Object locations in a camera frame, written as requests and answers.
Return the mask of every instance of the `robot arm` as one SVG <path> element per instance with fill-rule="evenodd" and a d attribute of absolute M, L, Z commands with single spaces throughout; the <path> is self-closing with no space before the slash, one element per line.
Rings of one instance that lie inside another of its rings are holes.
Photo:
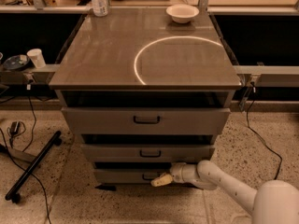
<path fill-rule="evenodd" d="M 283 181 L 269 181 L 256 190 L 213 162 L 200 161 L 197 165 L 174 163 L 170 174 L 154 179 L 151 184 L 158 187 L 171 182 L 191 183 L 199 189 L 222 188 L 252 216 L 253 224 L 299 223 L 299 191 Z"/>

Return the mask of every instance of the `electrical cord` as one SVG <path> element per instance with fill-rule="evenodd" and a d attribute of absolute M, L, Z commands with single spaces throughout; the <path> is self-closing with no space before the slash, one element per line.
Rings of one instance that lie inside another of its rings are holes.
<path fill-rule="evenodd" d="M 5 144 L 5 146 L 6 146 L 7 154 L 8 154 L 8 156 L 9 156 L 9 158 L 12 160 L 12 162 L 13 162 L 17 167 L 19 167 L 19 168 L 22 169 L 24 172 L 26 172 L 26 170 L 25 170 L 24 168 L 22 168 L 21 166 L 19 166 L 19 164 L 16 163 L 16 162 L 14 161 L 14 159 L 12 158 L 12 156 L 10 155 L 10 153 L 9 153 L 9 151 L 8 151 L 7 140 L 6 140 L 5 136 L 4 136 L 4 133 L 3 133 L 3 131 L 2 131 L 1 128 L 0 128 L 0 133 L 2 134 L 2 138 L 3 138 L 4 144 Z M 34 177 L 34 178 L 37 180 L 37 182 L 40 184 L 41 188 L 43 189 L 44 196 L 45 196 L 45 203 L 46 203 L 47 219 L 48 219 L 48 221 L 49 221 L 49 224 L 51 224 L 51 222 L 50 222 L 50 211 L 49 211 L 49 208 L 48 208 L 48 198 L 47 198 L 47 192 L 46 192 L 46 189 L 45 189 L 44 185 L 42 184 L 42 182 L 40 181 L 40 179 L 39 179 L 37 176 L 35 176 L 34 174 L 30 174 L 30 175 L 31 175 L 32 177 Z"/>
<path fill-rule="evenodd" d="M 34 124 L 31 128 L 31 139 L 29 141 L 29 144 L 25 147 L 25 149 L 22 150 L 22 152 L 24 152 L 29 146 L 32 145 L 32 142 L 34 141 L 34 129 L 35 129 L 35 126 L 36 126 L 36 114 L 35 114 L 35 111 L 34 111 L 34 107 L 32 106 L 30 95 L 28 96 L 28 100 L 29 100 L 29 105 L 31 107 L 32 114 L 34 116 Z"/>
<path fill-rule="evenodd" d="M 23 127 L 23 131 L 20 132 L 20 133 L 17 133 L 17 134 L 12 134 L 11 131 L 10 131 L 10 127 L 7 127 L 7 134 L 9 136 L 9 144 L 10 144 L 11 147 L 13 147 L 14 139 L 26 132 L 26 126 L 25 126 L 25 124 L 22 121 L 20 121 L 20 124 Z"/>
<path fill-rule="evenodd" d="M 252 88 L 253 88 L 253 93 L 255 94 L 255 93 L 256 93 L 256 87 L 254 86 L 254 83 L 253 83 L 253 84 L 251 83 L 251 85 L 252 85 Z M 248 126 L 248 128 L 249 128 L 252 132 L 254 132 L 254 133 L 259 137 L 259 139 L 262 141 L 263 145 L 264 145 L 270 152 L 272 152 L 273 154 L 275 154 L 275 155 L 277 155 L 277 156 L 279 157 L 280 162 L 279 162 L 279 166 L 278 166 L 277 173 L 276 173 L 276 175 L 275 175 L 275 177 L 274 177 L 274 180 L 277 180 L 277 179 L 278 179 L 279 172 L 280 172 L 280 168 L 281 168 L 282 157 L 281 157 L 279 154 L 277 154 L 273 149 L 271 149 L 271 148 L 266 144 L 265 140 L 260 136 L 259 133 L 257 133 L 254 129 L 252 129 L 252 128 L 250 127 L 250 125 L 249 125 L 249 111 L 251 110 L 251 108 L 252 108 L 254 102 L 255 102 L 255 98 L 252 100 L 252 102 L 251 102 L 251 104 L 250 104 L 250 106 L 249 106 L 249 108 L 248 108 L 248 110 L 247 110 L 247 112 L 246 112 L 247 126 Z"/>

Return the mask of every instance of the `drawer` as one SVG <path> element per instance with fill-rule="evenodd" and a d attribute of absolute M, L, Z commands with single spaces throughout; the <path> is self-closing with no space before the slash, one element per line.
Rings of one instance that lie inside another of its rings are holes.
<path fill-rule="evenodd" d="M 210 160 L 212 145 L 81 145 L 91 162 L 199 162 Z"/>
<path fill-rule="evenodd" d="M 170 163 L 96 163 L 94 176 L 102 184 L 148 184 L 168 172 Z"/>
<path fill-rule="evenodd" d="M 69 108 L 64 118 L 75 134 L 220 134 L 228 108 Z"/>

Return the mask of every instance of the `terrazzo floor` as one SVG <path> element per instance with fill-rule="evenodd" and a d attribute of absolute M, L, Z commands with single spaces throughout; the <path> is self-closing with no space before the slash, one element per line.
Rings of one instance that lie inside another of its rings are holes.
<path fill-rule="evenodd" d="M 34 174 L 48 197 L 50 221 L 56 223 L 195 223 L 249 224 L 250 217 L 222 189 L 213 191 L 186 187 L 153 188 L 121 185 L 117 191 L 96 189 L 92 165 L 80 150 L 80 143 L 68 130 L 63 115 L 54 105 L 33 102 L 36 116 L 34 141 L 26 152 L 36 155 L 56 131 L 60 146 L 50 149 Z M 21 121 L 26 131 L 14 140 L 22 150 L 31 139 L 33 112 L 26 103 L 0 105 L 0 128 L 8 140 L 7 127 Z M 256 103 L 249 123 L 283 159 L 278 179 L 299 189 L 299 104 Z M 216 141 L 212 161 L 226 173 L 257 189 L 276 175 L 279 158 L 271 153 L 247 126 L 246 113 L 232 104 L 232 114 Z M 23 167 L 25 162 L 17 161 Z M 7 156 L 0 153 L 0 223 L 49 223 L 43 189 L 31 176 L 20 189 L 18 204 L 5 196 L 22 174 Z"/>

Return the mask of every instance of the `cabinet top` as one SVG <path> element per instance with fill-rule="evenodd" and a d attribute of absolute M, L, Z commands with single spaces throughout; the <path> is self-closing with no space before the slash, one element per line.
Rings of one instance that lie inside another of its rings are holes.
<path fill-rule="evenodd" d="M 50 82 L 56 90 L 231 90 L 240 80 L 207 14 L 177 24 L 164 7 L 88 16 Z"/>

